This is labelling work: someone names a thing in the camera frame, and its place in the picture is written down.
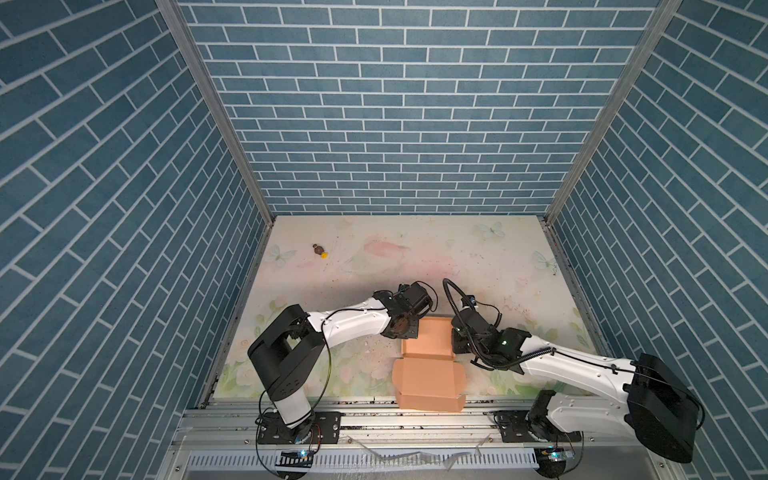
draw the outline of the floral tabletop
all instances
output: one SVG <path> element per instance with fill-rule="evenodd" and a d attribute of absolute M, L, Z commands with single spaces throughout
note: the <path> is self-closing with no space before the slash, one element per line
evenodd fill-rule
<path fill-rule="evenodd" d="M 321 250 L 315 245 L 327 255 L 316 253 Z M 247 350 L 286 306 L 333 310 L 361 302 L 374 290 L 422 280 L 439 294 L 435 314 L 452 316 L 442 292 L 444 277 L 496 305 L 503 314 L 500 328 L 514 326 L 594 353 L 536 217 L 278 217 L 214 397 L 259 396 L 263 387 Z M 478 311 L 495 319 L 493 309 Z M 400 357 L 400 343 L 374 335 L 333 347 L 326 397 L 394 396 L 392 364 Z M 542 388 L 577 392 L 560 382 L 487 372 L 470 365 L 472 358 L 457 356 L 466 367 L 469 397 L 528 399 Z M 323 353 L 306 382 L 307 396 L 319 395 L 327 373 Z"/>

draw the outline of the brick wallpaper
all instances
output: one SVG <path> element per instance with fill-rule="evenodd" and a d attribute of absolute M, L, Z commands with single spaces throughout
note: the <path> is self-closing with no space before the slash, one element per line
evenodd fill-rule
<path fill-rule="evenodd" d="M 276 213 L 543 214 L 656 2 L 181 3 Z"/>
<path fill-rule="evenodd" d="M 768 2 L 684 0 L 556 223 L 616 353 L 710 415 L 690 478 L 766 478 Z"/>
<path fill-rule="evenodd" d="M 144 478 L 263 228 L 152 0 L 0 2 L 0 478 Z"/>

